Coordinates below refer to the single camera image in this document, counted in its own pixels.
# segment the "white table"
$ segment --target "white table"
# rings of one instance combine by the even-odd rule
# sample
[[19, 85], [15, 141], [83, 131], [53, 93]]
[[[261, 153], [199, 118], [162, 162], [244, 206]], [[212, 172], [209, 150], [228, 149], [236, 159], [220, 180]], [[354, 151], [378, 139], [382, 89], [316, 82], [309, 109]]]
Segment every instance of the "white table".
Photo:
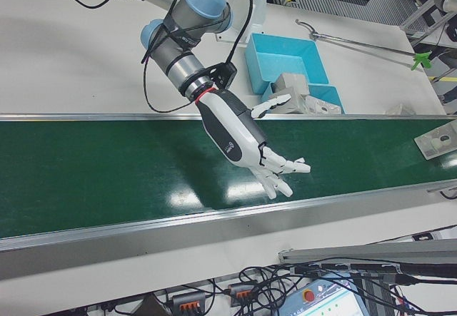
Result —
[[[135, 0], [115, 0], [90, 11], [72, 0], [2, 0], [0, 7], [0, 112], [148, 113], [142, 91], [139, 41], [143, 25], [165, 11]], [[308, 38], [294, 20], [321, 33], [411, 51], [396, 26], [268, 6], [267, 34]], [[318, 41], [330, 83], [347, 113], [382, 114], [407, 103], [417, 114], [444, 114], [422, 69], [410, 71], [411, 58], [396, 53], [348, 49]], [[230, 44], [207, 34], [194, 53], [209, 66], [223, 60]], [[238, 75], [232, 85], [248, 106], [251, 92], [243, 49], [235, 55]], [[169, 80], [151, 63], [149, 95], [161, 109], [184, 104]], [[182, 110], [196, 113], [195, 106]]]
[[[149, 111], [141, 90], [139, 60], [144, 50], [139, 33], [151, 19], [163, 16], [163, 11], [134, 0], [112, 1], [97, 11], [71, 0], [0, 2], [0, 112]], [[306, 38], [295, 19], [310, 22], [323, 33], [411, 50], [397, 27], [280, 6], [268, 8], [265, 30]], [[195, 54], [210, 65], [225, 57], [229, 48], [207, 35]], [[349, 113], [383, 113], [397, 103], [409, 103], [420, 114], [443, 114], [425, 73], [409, 70], [409, 58], [323, 42], [318, 48], [330, 82], [338, 88]], [[258, 96], [250, 93], [242, 49], [234, 61], [239, 73], [232, 90], [252, 106]], [[153, 65], [149, 87], [158, 108], [185, 102]], [[191, 106], [185, 112], [196, 109]], [[247, 265], [268, 265], [276, 261], [279, 251], [289, 248], [357, 245], [439, 228], [454, 224], [457, 215], [455, 203], [423, 189], [339, 198], [339, 202], [290, 218], [278, 215], [275, 225], [249, 227], [249, 219], [243, 218], [215, 225], [212, 231], [218, 240], [204, 246], [3, 280], [0, 313], [36, 315], [112, 300], [237, 272]], [[237, 235], [227, 238], [233, 229]], [[176, 234], [174, 240], [185, 242], [186, 235]], [[177, 267], [180, 273], [174, 274]]]

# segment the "conveyor belt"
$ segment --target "conveyor belt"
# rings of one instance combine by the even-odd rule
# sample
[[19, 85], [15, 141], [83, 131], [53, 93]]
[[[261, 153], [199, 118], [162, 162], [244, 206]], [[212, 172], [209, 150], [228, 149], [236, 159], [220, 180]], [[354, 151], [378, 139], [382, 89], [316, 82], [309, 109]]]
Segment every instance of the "conveyor belt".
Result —
[[262, 121], [275, 151], [312, 167], [274, 201], [200, 121], [0, 122], [0, 238], [454, 179], [455, 153], [425, 160], [413, 141], [446, 122]]

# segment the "white robotic hand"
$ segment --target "white robotic hand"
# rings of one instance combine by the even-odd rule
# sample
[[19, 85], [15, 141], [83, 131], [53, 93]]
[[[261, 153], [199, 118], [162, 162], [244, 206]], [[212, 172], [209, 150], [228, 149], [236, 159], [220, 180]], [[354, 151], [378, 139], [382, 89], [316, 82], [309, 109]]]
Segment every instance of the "white robotic hand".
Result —
[[276, 190], [287, 197], [292, 195], [292, 189], [279, 177], [281, 173], [311, 170], [303, 158], [289, 161], [274, 153], [266, 146], [266, 137], [253, 120], [289, 99], [290, 96], [279, 96], [252, 110], [225, 89], [211, 88], [196, 99], [205, 131], [231, 163], [251, 170], [270, 199], [276, 197]]

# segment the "robotic finger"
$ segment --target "robotic finger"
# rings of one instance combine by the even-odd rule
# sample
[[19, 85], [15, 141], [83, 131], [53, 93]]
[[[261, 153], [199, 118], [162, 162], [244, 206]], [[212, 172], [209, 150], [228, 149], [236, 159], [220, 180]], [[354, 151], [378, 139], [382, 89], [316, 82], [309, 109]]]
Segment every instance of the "robotic finger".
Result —
[[277, 174], [292, 172], [309, 173], [311, 171], [311, 167], [305, 164], [303, 158], [295, 161], [286, 160], [284, 157], [274, 153], [268, 146], [262, 148], [261, 165]]
[[262, 184], [266, 194], [271, 200], [276, 198], [276, 190], [281, 191], [287, 197], [292, 196], [293, 192], [288, 184], [270, 170], [264, 168], [251, 168], [250, 170]]
[[258, 104], [251, 110], [252, 118], [263, 118], [266, 112], [270, 109], [275, 109], [276, 106], [282, 106], [291, 99], [291, 95], [286, 93], [278, 97], [272, 98], [266, 102]]

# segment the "floor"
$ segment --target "floor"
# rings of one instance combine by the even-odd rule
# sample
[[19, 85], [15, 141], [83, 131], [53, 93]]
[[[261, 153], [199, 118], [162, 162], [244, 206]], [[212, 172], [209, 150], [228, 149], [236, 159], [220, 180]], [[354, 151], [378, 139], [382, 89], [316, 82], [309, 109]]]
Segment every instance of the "floor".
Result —
[[[388, 25], [401, 24], [417, 9], [414, 0], [295, 0], [291, 6]], [[426, 23], [421, 18], [411, 28], [422, 31]]]
[[[443, 72], [448, 70], [448, 66], [445, 65], [439, 58], [432, 60], [432, 67], [426, 69], [426, 73], [429, 77], [439, 76]], [[447, 93], [457, 86], [457, 70], [447, 75], [442, 81], [432, 84], [438, 96]], [[452, 115], [457, 113], [457, 99], [443, 105], [444, 110], [447, 114]]]

